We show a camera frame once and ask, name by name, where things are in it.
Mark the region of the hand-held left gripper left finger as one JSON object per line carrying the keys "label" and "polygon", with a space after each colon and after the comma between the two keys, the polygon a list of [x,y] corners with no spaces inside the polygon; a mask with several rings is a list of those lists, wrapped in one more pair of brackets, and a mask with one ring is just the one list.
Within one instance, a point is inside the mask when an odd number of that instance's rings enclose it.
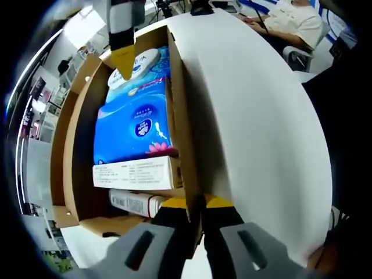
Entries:
{"label": "hand-held left gripper left finger", "polygon": [[186,200],[168,199],[149,223],[140,223],[108,247],[106,256],[72,278],[180,278],[192,252]]}

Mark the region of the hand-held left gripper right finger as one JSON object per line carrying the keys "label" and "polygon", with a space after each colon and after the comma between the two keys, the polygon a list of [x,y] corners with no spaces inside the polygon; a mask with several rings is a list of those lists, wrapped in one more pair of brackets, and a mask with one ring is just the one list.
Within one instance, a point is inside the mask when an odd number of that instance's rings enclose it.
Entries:
{"label": "hand-held left gripper right finger", "polygon": [[282,242],[257,224],[244,222],[230,201],[205,194],[200,203],[213,278],[319,278],[293,261]]}

